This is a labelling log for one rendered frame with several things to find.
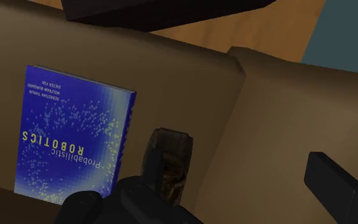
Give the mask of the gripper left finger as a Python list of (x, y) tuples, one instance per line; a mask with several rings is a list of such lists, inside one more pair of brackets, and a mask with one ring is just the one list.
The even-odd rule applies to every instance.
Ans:
[(162, 177), (163, 152), (153, 148), (140, 176), (121, 179), (105, 198), (90, 190), (71, 194), (53, 224), (179, 224), (159, 195)]

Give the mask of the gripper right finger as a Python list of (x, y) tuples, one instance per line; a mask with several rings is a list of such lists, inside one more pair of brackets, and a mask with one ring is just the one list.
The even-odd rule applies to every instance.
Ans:
[(304, 182), (337, 224), (358, 224), (358, 180), (325, 153), (308, 154)]

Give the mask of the dark brown wooden block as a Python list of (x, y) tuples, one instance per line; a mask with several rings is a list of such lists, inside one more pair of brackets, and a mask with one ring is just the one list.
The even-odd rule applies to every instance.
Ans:
[(180, 204), (193, 151), (193, 138), (176, 130), (155, 129), (144, 153), (141, 176), (171, 206)]

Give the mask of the blue book with yellow lettering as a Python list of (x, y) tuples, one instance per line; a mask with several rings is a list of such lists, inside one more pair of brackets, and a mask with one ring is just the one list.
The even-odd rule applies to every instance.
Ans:
[(54, 204), (115, 187), (136, 93), (27, 66), (14, 191)]

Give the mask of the brown sofa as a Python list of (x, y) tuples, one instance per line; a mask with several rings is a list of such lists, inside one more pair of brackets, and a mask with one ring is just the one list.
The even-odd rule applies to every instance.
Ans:
[(195, 140), (182, 204), (207, 224), (333, 224), (303, 178), (322, 151), (358, 179), (358, 74), (67, 22), (0, 0), (0, 187), (13, 189), (27, 64), (137, 92), (121, 176), (152, 130)]

